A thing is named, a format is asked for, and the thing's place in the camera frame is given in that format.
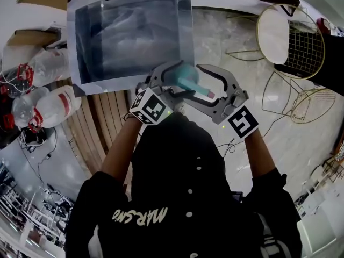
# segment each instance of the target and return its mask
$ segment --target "white floor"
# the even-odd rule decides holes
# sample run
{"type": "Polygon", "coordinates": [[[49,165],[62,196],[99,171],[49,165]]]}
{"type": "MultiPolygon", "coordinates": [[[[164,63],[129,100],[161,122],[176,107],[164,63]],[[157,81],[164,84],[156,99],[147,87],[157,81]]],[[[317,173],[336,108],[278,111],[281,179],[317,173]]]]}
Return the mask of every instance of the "white floor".
{"type": "MultiPolygon", "coordinates": [[[[193,10],[196,64],[212,64],[232,72],[240,86],[248,92],[250,99],[246,106],[258,120],[260,131],[264,135],[272,122],[281,117],[261,109],[264,87],[273,72],[273,67],[266,60],[244,62],[225,54],[257,49],[255,22],[242,18],[228,19],[228,16],[234,17],[237,14],[193,10]]],[[[259,53],[237,56],[247,59],[262,57],[259,53]]],[[[221,82],[199,73],[200,85],[210,88],[217,97],[224,94],[221,82]]],[[[315,87],[309,81],[299,80],[297,83],[304,89],[315,87]]],[[[288,101],[289,91],[290,86],[278,75],[273,75],[266,89],[264,108],[281,112],[288,101]]],[[[291,109],[296,96],[296,92],[291,90],[291,101],[288,103],[287,111],[291,109]]],[[[335,98],[333,107],[318,120],[308,124],[295,124],[290,117],[285,117],[277,121],[264,137],[276,166],[281,173],[288,175],[285,189],[293,199],[300,194],[301,183],[309,178],[311,171],[330,156],[344,118],[344,97],[335,94],[335,98]]],[[[316,104],[317,106],[309,108],[307,114],[321,114],[319,111],[326,111],[330,104],[316,104]]],[[[222,125],[214,124],[208,116],[188,105],[185,107],[185,114],[206,129],[217,145],[228,143],[234,138],[234,134],[227,127],[222,128],[222,125]]],[[[225,149],[226,147],[220,147],[220,152],[223,154],[225,149]]],[[[225,162],[226,176],[231,189],[248,193],[252,186],[252,176],[245,144],[237,145],[234,153],[228,153],[225,162]]]]}

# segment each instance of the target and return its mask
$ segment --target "white box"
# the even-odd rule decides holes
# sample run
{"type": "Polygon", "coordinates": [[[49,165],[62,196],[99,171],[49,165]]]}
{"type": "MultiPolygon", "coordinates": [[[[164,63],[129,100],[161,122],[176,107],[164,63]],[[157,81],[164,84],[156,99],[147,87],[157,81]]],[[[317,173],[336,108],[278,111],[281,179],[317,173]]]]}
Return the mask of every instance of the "white box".
{"type": "Polygon", "coordinates": [[[151,88],[140,92],[129,110],[143,124],[157,125],[173,113],[162,99],[151,88]]]}

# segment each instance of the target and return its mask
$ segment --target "person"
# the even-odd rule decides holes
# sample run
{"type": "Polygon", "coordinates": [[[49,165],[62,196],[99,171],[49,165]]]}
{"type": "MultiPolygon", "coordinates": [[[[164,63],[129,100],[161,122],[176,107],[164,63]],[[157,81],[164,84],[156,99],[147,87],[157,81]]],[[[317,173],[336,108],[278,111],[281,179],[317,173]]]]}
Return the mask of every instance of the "person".
{"type": "Polygon", "coordinates": [[[67,226],[67,258],[89,257],[96,226],[103,257],[301,256],[296,209],[259,130],[245,139],[253,187],[241,203],[211,136],[196,123],[173,113],[147,126],[133,153],[140,129],[129,115],[101,171],[82,185],[67,226]]]}

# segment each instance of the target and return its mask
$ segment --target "white wall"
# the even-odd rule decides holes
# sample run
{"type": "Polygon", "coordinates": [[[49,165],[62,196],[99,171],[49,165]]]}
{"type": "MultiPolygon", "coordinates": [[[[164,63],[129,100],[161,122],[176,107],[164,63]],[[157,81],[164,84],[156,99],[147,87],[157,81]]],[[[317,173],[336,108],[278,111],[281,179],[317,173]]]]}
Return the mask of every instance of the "white wall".
{"type": "Polygon", "coordinates": [[[17,4],[17,0],[0,0],[0,50],[13,32],[24,28],[47,29],[52,22],[66,25],[63,10],[32,4],[17,4]]]}

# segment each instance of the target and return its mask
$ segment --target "marble floor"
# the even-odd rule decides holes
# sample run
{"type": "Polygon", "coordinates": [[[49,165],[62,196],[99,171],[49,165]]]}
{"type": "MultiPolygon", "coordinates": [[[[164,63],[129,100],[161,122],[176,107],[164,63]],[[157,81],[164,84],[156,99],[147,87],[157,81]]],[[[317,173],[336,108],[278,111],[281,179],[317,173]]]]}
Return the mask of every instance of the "marble floor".
{"type": "MultiPolygon", "coordinates": [[[[262,97],[267,82],[273,73],[273,66],[265,59],[256,62],[246,62],[235,59],[226,52],[249,51],[257,49],[255,36],[255,21],[237,18],[237,13],[217,10],[193,10],[193,33],[195,41],[196,64],[211,64],[229,70],[238,80],[243,90],[249,94],[246,106],[255,116],[262,135],[271,124],[281,116],[262,110],[262,97]]],[[[245,59],[262,58],[260,53],[236,54],[245,59]]],[[[216,98],[224,95],[222,83],[199,71],[199,84],[210,88],[216,98]]],[[[282,112],[290,92],[290,86],[280,76],[274,74],[264,95],[263,107],[270,111],[282,112]]],[[[310,81],[297,81],[303,89],[312,89],[315,85],[310,81]]],[[[286,111],[292,108],[292,101],[297,92],[291,90],[290,100],[286,111]]],[[[340,125],[344,117],[344,97],[334,94],[335,102],[332,108],[321,118],[308,124],[296,124],[290,117],[284,117],[275,122],[264,137],[277,168],[288,175],[285,189],[293,199],[297,198],[302,189],[301,183],[309,178],[311,171],[329,157],[340,125]]],[[[329,108],[329,103],[316,104],[309,108],[307,114],[321,114],[329,108]]],[[[196,121],[213,137],[217,146],[228,143],[234,134],[222,125],[214,124],[211,119],[185,105],[185,114],[190,120],[196,121]]],[[[223,155],[226,146],[219,148],[223,155]]],[[[251,189],[251,172],[245,144],[235,146],[234,153],[225,157],[226,176],[233,191],[248,193],[251,189]]]]}

